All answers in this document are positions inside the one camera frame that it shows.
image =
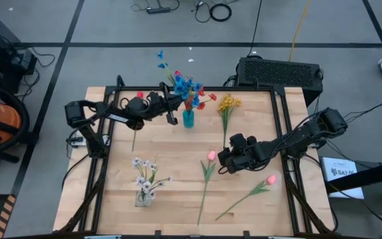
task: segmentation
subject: wooden tabletop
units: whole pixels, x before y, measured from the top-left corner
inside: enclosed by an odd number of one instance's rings
[[[86,99],[102,101],[104,90],[104,87],[88,88]],[[220,98],[228,92],[206,92],[206,95],[210,93],[215,93]],[[268,92],[232,92],[232,95],[242,99],[243,104],[231,115],[227,139],[236,133],[242,133],[245,137],[253,135],[258,141],[270,141],[277,137]],[[134,96],[136,92],[120,93],[120,98]],[[295,126],[308,115],[302,90],[286,88],[286,98],[290,119]],[[282,128],[285,129],[279,98],[277,102]],[[98,234],[143,235],[161,230],[164,235],[241,236],[244,230],[248,230],[252,236],[292,235],[279,156],[272,159],[268,167],[260,172],[240,171],[234,175],[213,173],[208,183],[202,219],[197,226],[204,190],[200,160],[206,162],[207,154],[211,150],[222,150],[222,119],[216,111],[217,106],[218,102],[208,102],[204,110],[196,110],[192,129],[186,129],[182,125],[183,105],[174,113],[179,121],[176,126],[168,124],[165,117],[146,121],[145,127],[137,132],[134,151],[133,131],[122,123],[115,124]],[[89,117],[92,112],[86,111],[86,114]],[[86,153],[85,147],[73,150],[70,167]],[[308,154],[318,158],[313,149]],[[139,189],[135,185],[135,179],[139,173],[132,168],[131,160],[134,157],[157,160],[160,167],[158,179],[169,175],[174,177],[173,182],[156,191],[157,197],[149,208],[135,207],[135,193]],[[82,203],[90,162],[91,159],[86,159],[66,179],[54,223],[55,230],[63,227]],[[334,223],[319,166],[302,158],[300,170],[306,200],[324,224],[332,229]],[[269,186],[269,192],[249,197],[224,217],[214,220],[269,175],[276,175],[278,178],[274,185]],[[297,201],[296,207],[300,231],[304,231],[301,208]],[[93,212],[94,204],[90,206],[88,218],[92,217]],[[87,221],[86,228],[90,228],[90,220]]]

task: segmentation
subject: gray floor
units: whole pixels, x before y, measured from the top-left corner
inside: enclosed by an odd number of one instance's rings
[[[85,0],[72,42],[251,42],[258,1],[231,4],[232,18],[224,23],[195,21],[191,0],[169,14],[133,12],[128,0]],[[382,0],[369,0],[382,28]],[[264,0],[256,42],[291,42],[305,0]],[[0,0],[0,19],[23,42],[64,42],[78,0]],[[173,0],[162,0],[174,6]],[[203,19],[207,12],[199,12]],[[312,1],[297,42],[381,43],[362,0]],[[25,175],[6,237],[44,234],[52,230],[67,170],[66,125],[63,105],[85,96],[88,86],[115,84],[121,74],[128,86],[150,86],[164,79],[157,68],[161,48],[69,48],[56,83],[29,169]],[[57,57],[61,48],[37,48]],[[219,86],[234,73],[240,57],[249,49],[224,47],[166,47],[172,69],[193,75],[207,86]],[[289,48],[254,48],[263,58],[288,60]],[[382,102],[382,75],[377,61],[381,48],[296,48],[293,60],[319,64],[325,71],[320,108],[331,107],[342,114],[361,111]],[[55,63],[39,68],[41,80],[27,98],[32,122],[36,121]],[[353,159],[382,162],[382,108],[354,121],[334,143]],[[22,155],[24,149],[14,149]],[[325,147],[320,155],[337,157]],[[0,163],[0,193],[10,193],[19,169]],[[382,235],[382,224],[373,216],[337,211],[339,232],[349,236]]]

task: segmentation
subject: small vase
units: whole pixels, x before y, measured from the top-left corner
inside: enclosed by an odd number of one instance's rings
[[[149,194],[144,194],[143,191],[138,191],[137,196],[135,197],[135,206],[136,207],[148,207],[153,201]]]
[[[184,110],[182,113],[184,118],[184,126],[187,129],[194,127],[194,112],[192,110]]]

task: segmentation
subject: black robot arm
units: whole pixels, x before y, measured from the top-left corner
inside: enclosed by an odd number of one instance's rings
[[[140,130],[144,127],[144,120],[151,121],[153,118],[167,113],[168,123],[172,125],[178,123],[172,111],[178,110],[183,102],[182,97],[169,93],[168,86],[163,82],[160,83],[160,90],[164,97],[156,92],[150,92],[146,100],[139,97],[130,100],[123,98],[122,100],[127,100],[127,104],[120,108],[117,107],[117,102],[108,105],[103,102],[87,100],[70,102],[64,106],[67,124],[77,129],[84,136],[88,142],[90,157],[105,157],[107,147],[103,142],[103,137],[92,129],[95,120],[109,118],[126,124],[130,129]],[[90,118],[86,118],[84,107],[88,107],[95,114]]]
[[[330,108],[300,124],[293,131],[272,141],[257,142],[253,136],[246,140],[241,133],[232,136],[232,150],[225,148],[218,153],[220,164],[226,168],[226,171],[220,173],[235,173],[242,169],[260,171],[282,150],[291,157],[301,157],[310,144],[342,135],[348,127],[340,113]]]

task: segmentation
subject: black equipment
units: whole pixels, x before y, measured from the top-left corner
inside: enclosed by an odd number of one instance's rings
[[[347,123],[337,110],[326,108],[314,114],[313,119],[302,126],[298,125],[291,132],[272,141],[257,142],[253,136],[246,140],[238,133],[230,138],[232,150],[226,147],[218,153],[223,166],[219,173],[235,173],[242,169],[260,171],[282,150],[291,157],[302,157],[310,144],[317,143],[321,147],[325,144],[324,138],[340,136],[347,128]]]
[[[304,101],[309,106],[324,87],[324,75],[318,64],[241,58],[237,67],[238,86],[297,86],[303,89]]]
[[[133,130],[140,130],[144,127],[144,120],[151,121],[157,116],[167,112],[167,122],[176,125],[178,120],[173,116],[172,110],[178,110],[178,107],[183,102],[181,96],[176,96],[169,93],[168,86],[161,82],[160,90],[163,92],[164,98],[156,92],[150,92],[147,100],[135,96],[133,99],[127,100],[125,107],[116,106],[114,102],[107,105],[103,102],[90,102],[80,100],[70,102],[64,106],[66,112],[67,124],[80,131],[88,142],[88,153],[90,157],[105,157],[107,147],[103,142],[102,135],[98,135],[92,129],[91,124],[101,117],[109,118],[121,123],[124,123]],[[85,117],[84,107],[89,107],[95,114],[90,118]]]
[[[0,21],[0,87],[16,94],[22,77],[33,74],[36,57],[27,49],[15,49],[13,43],[20,40]]]

